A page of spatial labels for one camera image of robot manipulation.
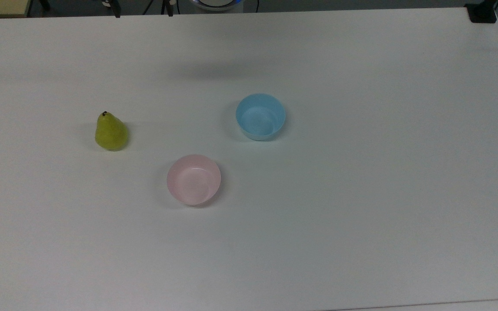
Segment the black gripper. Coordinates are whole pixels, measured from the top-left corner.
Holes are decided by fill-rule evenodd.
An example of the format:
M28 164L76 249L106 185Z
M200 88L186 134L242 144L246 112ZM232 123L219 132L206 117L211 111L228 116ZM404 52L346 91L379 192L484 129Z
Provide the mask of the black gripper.
M101 1L104 6L110 6L109 0L102 0ZM174 16L174 6L177 4L176 0L166 0L165 1L165 11L168 16ZM115 15L116 18L121 17L121 6L119 4L118 0L113 0L112 1L112 12Z

